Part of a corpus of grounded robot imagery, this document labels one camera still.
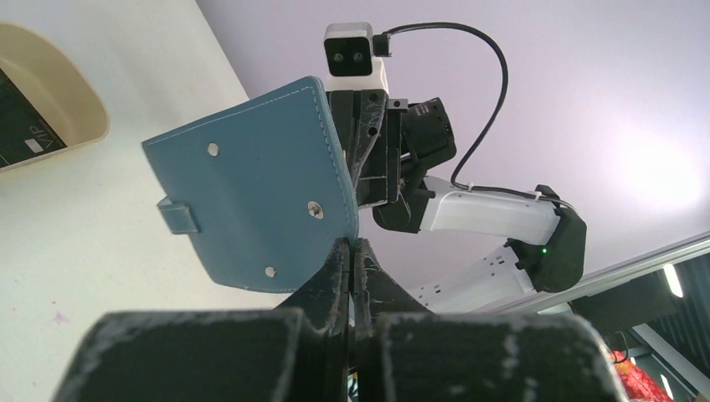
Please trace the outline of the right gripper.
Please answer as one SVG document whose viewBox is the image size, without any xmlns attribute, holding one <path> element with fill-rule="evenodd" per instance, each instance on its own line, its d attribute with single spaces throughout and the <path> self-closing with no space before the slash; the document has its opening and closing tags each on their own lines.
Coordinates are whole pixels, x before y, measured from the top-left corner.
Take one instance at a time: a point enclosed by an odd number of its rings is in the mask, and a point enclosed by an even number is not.
<svg viewBox="0 0 710 402">
<path fill-rule="evenodd" d="M 429 114 L 437 98 L 409 103 L 385 90 L 329 90 L 327 103 L 352 180 L 356 204 L 371 209 L 376 224 L 389 231 L 417 234 L 428 199 L 425 170 L 405 120 Z"/>
</svg>

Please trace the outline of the blue leather card holder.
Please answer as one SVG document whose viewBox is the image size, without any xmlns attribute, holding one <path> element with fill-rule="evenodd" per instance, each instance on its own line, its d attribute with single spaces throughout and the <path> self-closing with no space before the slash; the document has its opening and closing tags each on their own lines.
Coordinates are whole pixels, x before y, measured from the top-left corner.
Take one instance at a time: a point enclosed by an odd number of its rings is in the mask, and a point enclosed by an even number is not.
<svg viewBox="0 0 710 402">
<path fill-rule="evenodd" d="M 352 180 L 315 76 L 141 146 L 164 192 L 164 222 L 220 285 L 292 293 L 336 240 L 358 237 Z"/>
</svg>

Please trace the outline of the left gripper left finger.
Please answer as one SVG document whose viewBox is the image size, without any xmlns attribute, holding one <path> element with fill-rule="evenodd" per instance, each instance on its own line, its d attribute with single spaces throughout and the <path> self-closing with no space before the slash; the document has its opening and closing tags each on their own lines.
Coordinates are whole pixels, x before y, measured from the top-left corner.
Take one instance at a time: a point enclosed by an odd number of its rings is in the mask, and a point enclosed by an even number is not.
<svg viewBox="0 0 710 402">
<path fill-rule="evenodd" d="M 344 401 L 347 240 L 270 310 L 105 314 L 86 333 L 56 401 Z"/>
</svg>

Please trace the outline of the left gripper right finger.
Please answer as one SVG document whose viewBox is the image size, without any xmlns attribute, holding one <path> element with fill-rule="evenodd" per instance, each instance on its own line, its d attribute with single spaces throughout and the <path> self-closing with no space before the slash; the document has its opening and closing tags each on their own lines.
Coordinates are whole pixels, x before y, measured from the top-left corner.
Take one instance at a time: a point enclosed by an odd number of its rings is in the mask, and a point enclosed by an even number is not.
<svg viewBox="0 0 710 402">
<path fill-rule="evenodd" d="M 362 401 L 621 401 L 599 334 L 570 315 L 436 314 L 352 248 Z"/>
</svg>

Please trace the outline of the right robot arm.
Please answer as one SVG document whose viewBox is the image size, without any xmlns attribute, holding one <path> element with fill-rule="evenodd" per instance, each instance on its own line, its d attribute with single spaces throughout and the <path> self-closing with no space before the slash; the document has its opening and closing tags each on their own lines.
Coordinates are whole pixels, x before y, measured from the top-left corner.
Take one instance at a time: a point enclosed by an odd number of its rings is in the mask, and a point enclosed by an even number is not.
<svg viewBox="0 0 710 402">
<path fill-rule="evenodd" d="M 557 293 L 584 270 L 587 226 L 548 186 L 531 193 L 458 186 L 430 175 L 456 152 L 441 100 L 393 99 L 383 90 L 330 90 L 328 105 L 359 207 L 382 229 L 461 231 L 502 238 L 455 276 L 412 291 L 434 312 L 472 312 L 529 291 Z"/>
</svg>

